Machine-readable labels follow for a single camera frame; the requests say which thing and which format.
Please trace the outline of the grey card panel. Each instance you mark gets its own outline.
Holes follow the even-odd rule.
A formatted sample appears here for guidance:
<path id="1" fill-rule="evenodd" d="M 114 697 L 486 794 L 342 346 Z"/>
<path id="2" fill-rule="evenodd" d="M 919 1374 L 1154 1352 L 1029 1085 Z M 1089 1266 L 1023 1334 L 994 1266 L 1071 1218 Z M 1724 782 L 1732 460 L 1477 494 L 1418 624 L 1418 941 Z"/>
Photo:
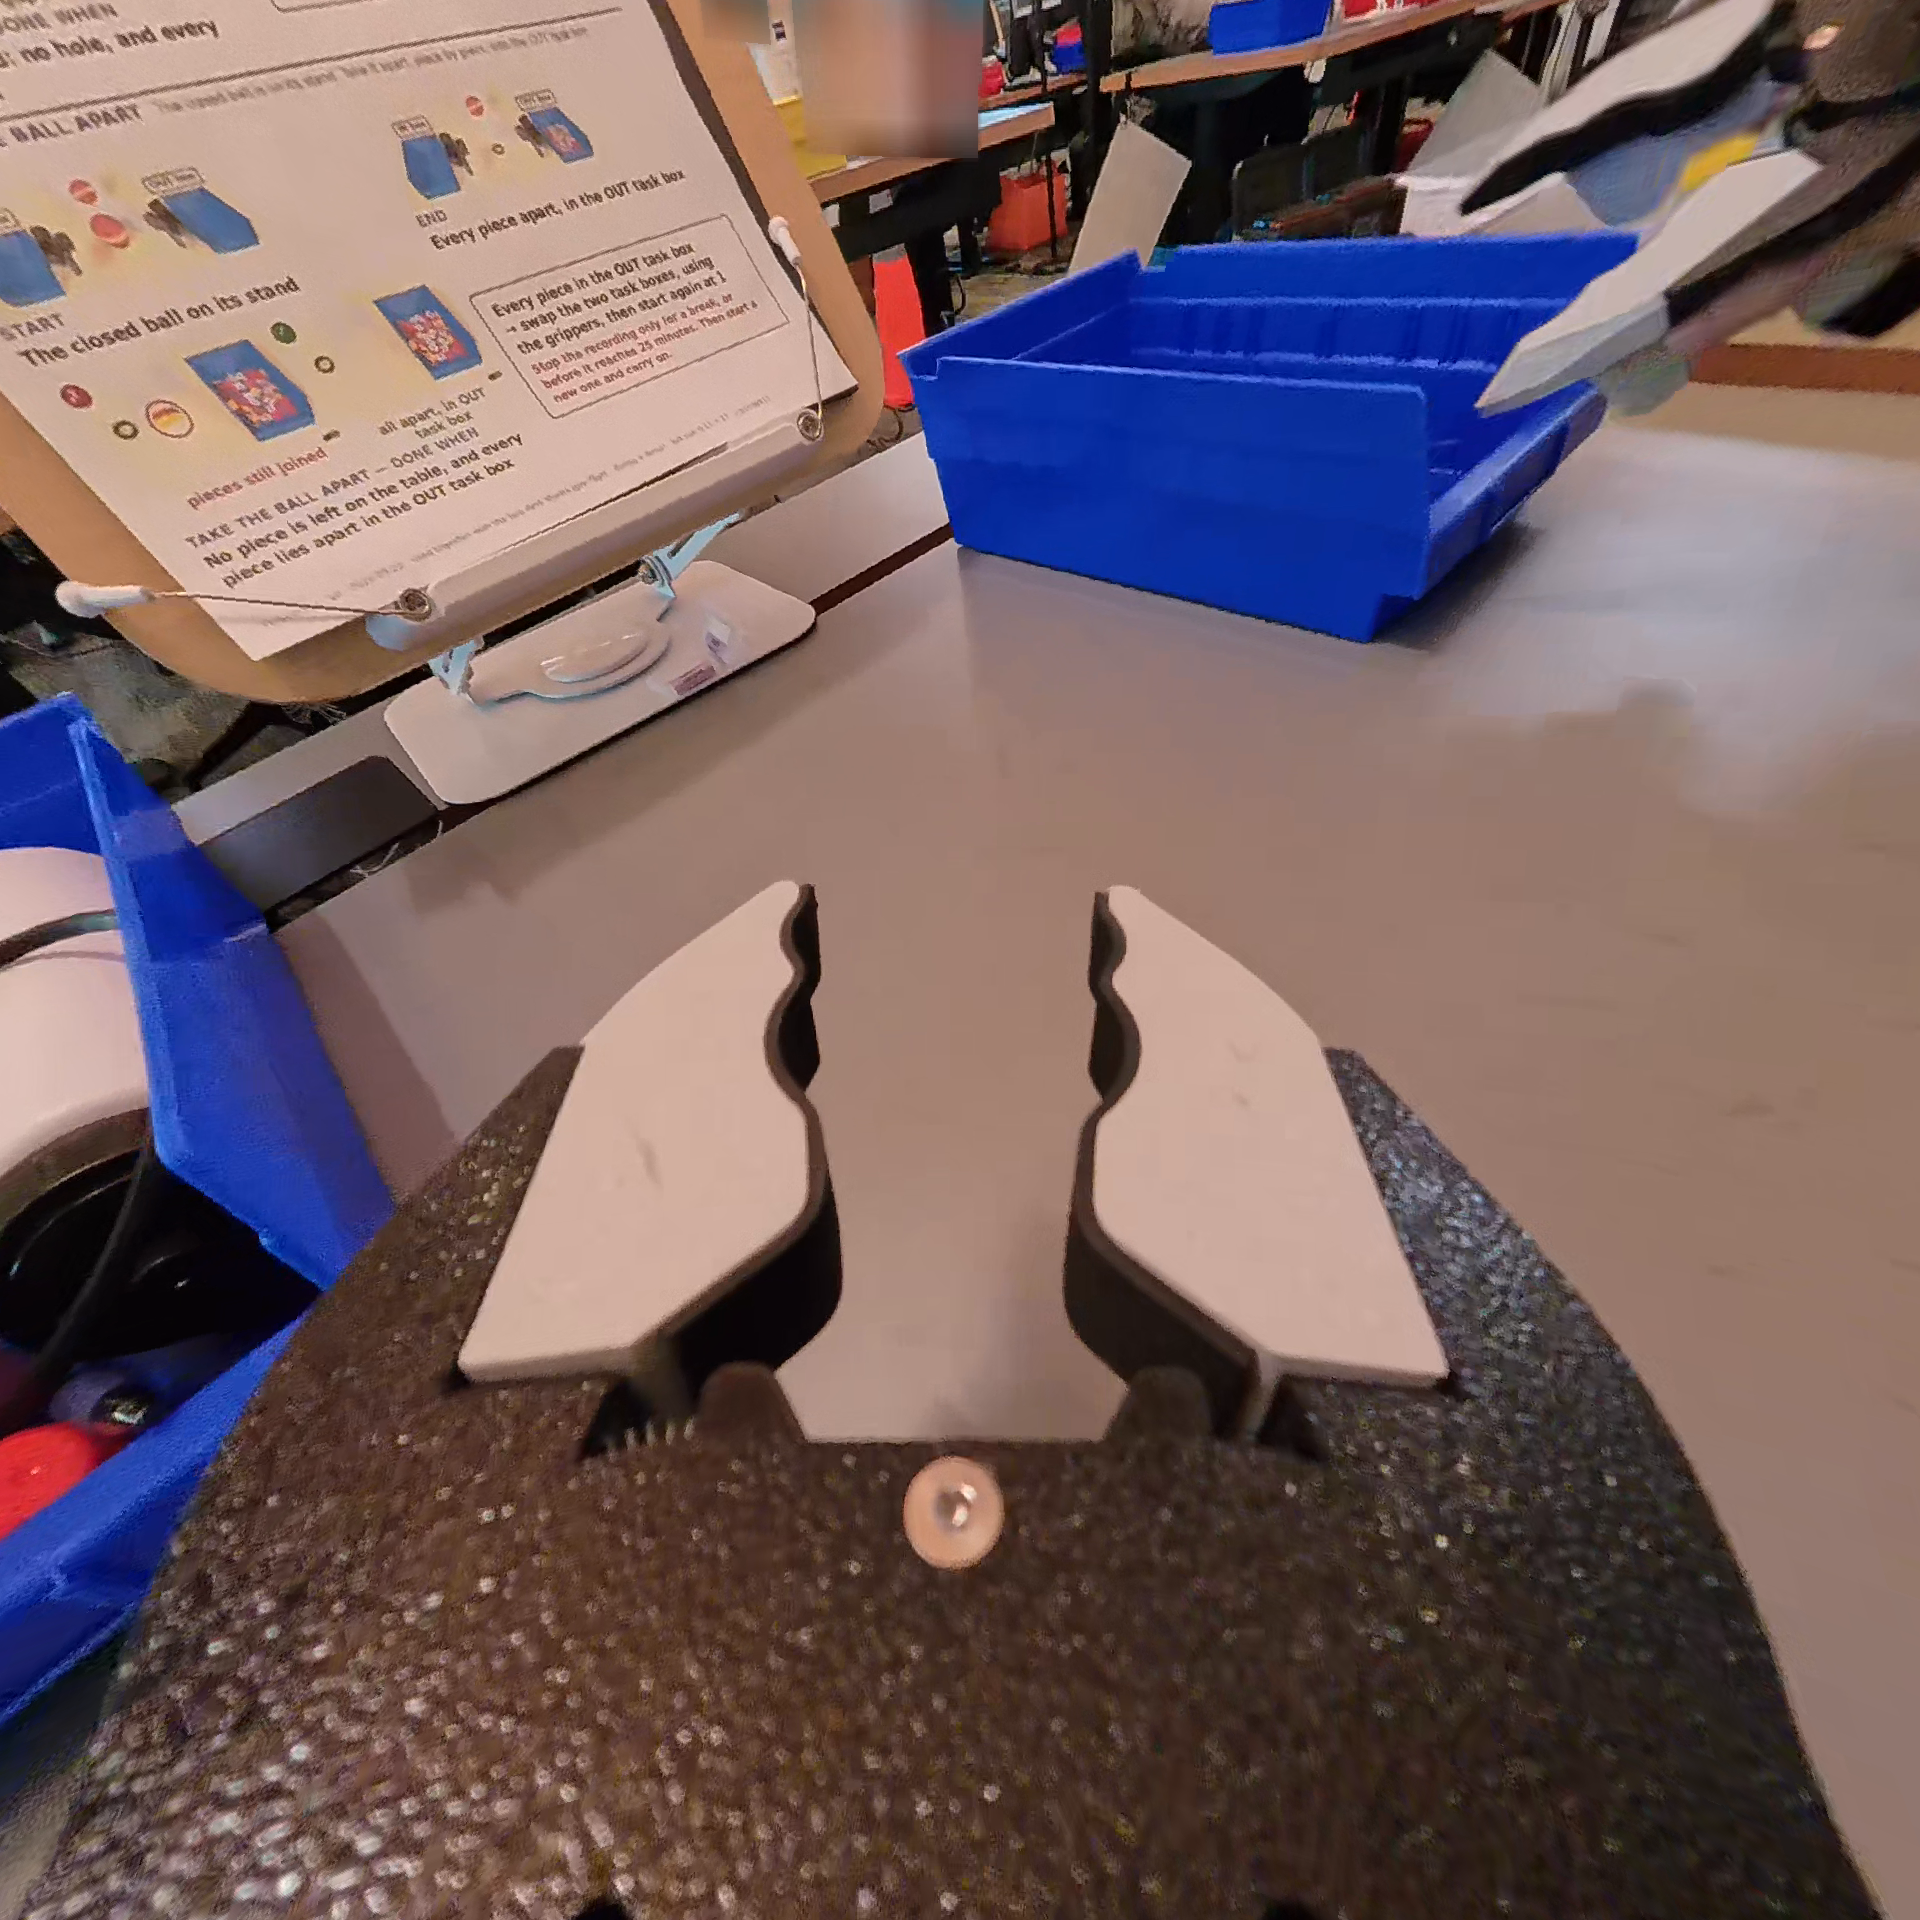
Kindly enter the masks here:
<path id="1" fill-rule="evenodd" d="M 1516 136 L 1541 111 L 1541 84 L 1527 81 L 1492 50 L 1477 52 L 1440 119 L 1425 130 L 1424 149 L 1403 166 L 1412 175 L 1466 175 L 1484 166 L 1506 136 Z"/>
<path id="2" fill-rule="evenodd" d="M 1116 114 L 1078 250 L 1071 250 L 1071 272 L 1096 272 L 1105 262 L 1148 267 L 1181 207 L 1185 175 L 1188 175 L 1188 159 L 1181 147 Z"/>

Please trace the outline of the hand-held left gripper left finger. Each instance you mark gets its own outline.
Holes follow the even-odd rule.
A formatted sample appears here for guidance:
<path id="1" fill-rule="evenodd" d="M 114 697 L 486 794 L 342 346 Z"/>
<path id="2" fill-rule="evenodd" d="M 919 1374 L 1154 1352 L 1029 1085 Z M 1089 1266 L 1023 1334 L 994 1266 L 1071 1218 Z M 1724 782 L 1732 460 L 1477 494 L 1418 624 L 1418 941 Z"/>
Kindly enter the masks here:
<path id="1" fill-rule="evenodd" d="M 832 1322 L 814 992 L 820 897 L 771 879 L 591 1028 L 466 1319 L 466 1386 L 607 1380 L 689 1423 L 725 1370 L 775 1374 Z"/>

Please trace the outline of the red plastic piece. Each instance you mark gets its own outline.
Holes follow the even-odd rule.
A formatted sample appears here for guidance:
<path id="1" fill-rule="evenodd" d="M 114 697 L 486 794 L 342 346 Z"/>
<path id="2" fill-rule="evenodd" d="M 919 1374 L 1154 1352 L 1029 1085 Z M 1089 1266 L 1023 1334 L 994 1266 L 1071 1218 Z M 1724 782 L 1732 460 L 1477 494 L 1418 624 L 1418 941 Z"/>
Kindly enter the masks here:
<path id="1" fill-rule="evenodd" d="M 0 1536 L 74 1497 L 98 1463 L 125 1452 L 131 1430 L 45 1423 L 0 1442 Z"/>

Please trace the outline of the instruction sheet board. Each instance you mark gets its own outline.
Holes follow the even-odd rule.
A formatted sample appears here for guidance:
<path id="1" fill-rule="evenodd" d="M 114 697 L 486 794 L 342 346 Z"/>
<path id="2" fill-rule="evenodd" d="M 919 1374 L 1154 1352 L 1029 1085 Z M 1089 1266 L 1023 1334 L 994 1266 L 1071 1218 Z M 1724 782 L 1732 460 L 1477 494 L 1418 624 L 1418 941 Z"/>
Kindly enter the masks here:
<path id="1" fill-rule="evenodd" d="M 826 403 L 880 342 L 700 9 L 3 9 L 3 515 L 246 697 L 389 674 L 446 591 Z"/>

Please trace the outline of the white board stand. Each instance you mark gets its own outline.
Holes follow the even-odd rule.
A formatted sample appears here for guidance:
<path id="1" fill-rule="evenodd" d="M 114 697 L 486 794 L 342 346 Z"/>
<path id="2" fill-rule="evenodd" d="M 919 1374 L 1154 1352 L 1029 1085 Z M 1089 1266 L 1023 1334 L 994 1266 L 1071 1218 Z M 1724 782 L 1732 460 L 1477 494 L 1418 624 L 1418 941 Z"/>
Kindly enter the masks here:
<path id="1" fill-rule="evenodd" d="M 419 788 L 446 811 L 519 794 L 804 647 L 820 619 L 814 600 L 711 558 L 725 530 L 726 515 L 440 650 L 434 682 L 382 703 Z"/>

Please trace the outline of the blue divided plastic bin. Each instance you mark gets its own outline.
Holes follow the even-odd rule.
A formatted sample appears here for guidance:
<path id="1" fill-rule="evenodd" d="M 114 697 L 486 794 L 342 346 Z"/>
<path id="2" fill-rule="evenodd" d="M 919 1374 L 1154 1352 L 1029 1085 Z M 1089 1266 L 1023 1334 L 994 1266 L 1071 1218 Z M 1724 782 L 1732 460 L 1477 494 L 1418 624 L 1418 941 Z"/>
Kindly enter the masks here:
<path id="1" fill-rule="evenodd" d="M 1065 272 L 899 352 L 962 549 L 1379 639 L 1596 430 L 1477 414 L 1630 231 L 1197 243 Z"/>

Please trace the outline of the white papers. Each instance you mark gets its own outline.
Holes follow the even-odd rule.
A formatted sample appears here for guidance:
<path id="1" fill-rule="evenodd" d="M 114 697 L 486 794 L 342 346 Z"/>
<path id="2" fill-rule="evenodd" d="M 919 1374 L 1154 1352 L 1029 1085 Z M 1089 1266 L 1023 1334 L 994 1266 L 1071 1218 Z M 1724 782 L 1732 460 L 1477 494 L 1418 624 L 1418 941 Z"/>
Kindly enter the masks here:
<path id="1" fill-rule="evenodd" d="M 1424 175 L 1403 168 L 1403 237 L 1577 237 L 1577 231 L 1610 231 L 1577 190 L 1558 168 L 1527 180 L 1506 199 L 1488 199 L 1466 212 L 1473 175 Z"/>

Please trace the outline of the wooden top desk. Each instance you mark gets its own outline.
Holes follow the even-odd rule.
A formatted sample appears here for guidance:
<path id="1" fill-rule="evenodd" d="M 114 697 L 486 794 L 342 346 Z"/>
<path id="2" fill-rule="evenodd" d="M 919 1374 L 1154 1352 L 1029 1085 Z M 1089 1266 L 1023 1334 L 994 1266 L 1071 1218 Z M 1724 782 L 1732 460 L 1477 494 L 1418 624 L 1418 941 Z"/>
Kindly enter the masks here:
<path id="1" fill-rule="evenodd" d="M 1105 67 L 1101 99 L 1137 106 L 1145 130 L 1188 159 L 1181 207 L 1162 231 L 1181 243 L 1226 243 L 1238 212 L 1281 212 L 1261 190 L 1304 190 L 1314 199 L 1347 180 L 1395 175 L 1412 159 L 1412 106 L 1443 106 L 1477 52 L 1498 50 L 1530 18 L 1561 18 L 1541 0 L 1443 0 L 1386 9 L 1369 18 L 1332 15 L 1314 43 L 1261 52 L 1148 52 Z"/>

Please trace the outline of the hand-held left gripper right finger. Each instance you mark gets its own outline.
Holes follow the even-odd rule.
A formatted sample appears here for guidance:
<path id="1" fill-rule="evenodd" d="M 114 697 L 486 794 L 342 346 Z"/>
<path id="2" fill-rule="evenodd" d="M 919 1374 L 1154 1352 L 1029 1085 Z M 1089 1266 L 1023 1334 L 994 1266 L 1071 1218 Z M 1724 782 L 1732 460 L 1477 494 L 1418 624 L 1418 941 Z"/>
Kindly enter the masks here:
<path id="1" fill-rule="evenodd" d="M 1317 1034 L 1137 888 L 1096 892 L 1089 996 L 1081 1348 L 1132 1392 L 1185 1380 L 1217 1442 L 1288 1432 L 1294 1386 L 1440 1392 L 1451 1360 Z"/>

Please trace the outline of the white cylinder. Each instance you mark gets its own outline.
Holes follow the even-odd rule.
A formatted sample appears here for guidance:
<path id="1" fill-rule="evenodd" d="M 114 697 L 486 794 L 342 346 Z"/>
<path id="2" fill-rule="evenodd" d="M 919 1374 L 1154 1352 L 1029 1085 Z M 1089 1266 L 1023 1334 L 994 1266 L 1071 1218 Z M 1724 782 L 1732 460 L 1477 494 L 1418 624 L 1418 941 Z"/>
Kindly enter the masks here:
<path id="1" fill-rule="evenodd" d="M 148 1142 L 151 1082 L 111 869 L 0 848 L 0 936 L 58 931 L 0 969 L 0 1230 Z"/>

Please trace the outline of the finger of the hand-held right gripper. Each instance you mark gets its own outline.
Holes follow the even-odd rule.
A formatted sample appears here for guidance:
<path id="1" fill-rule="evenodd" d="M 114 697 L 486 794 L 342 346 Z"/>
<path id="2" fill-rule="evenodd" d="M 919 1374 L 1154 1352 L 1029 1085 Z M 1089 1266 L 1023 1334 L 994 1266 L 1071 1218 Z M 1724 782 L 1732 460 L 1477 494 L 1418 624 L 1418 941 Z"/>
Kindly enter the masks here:
<path id="1" fill-rule="evenodd" d="M 1709 175 L 1651 237 L 1639 237 L 1622 267 L 1596 272 L 1561 314 L 1506 352 L 1506 366 L 1477 397 L 1477 414 L 1516 414 L 1667 342 L 1667 290 L 1736 243 L 1808 175 L 1822 175 L 1822 166 L 1803 149 L 1763 149 Z"/>
<path id="2" fill-rule="evenodd" d="M 1635 137 L 1689 136 L 1750 90 L 1783 90 L 1772 52 L 1795 37 L 1795 0 L 1713 0 L 1667 18 L 1651 37 L 1596 60 L 1549 111 L 1538 111 L 1492 166 L 1466 190 L 1460 212 L 1498 207 L 1549 175 L 1576 175 Z"/>

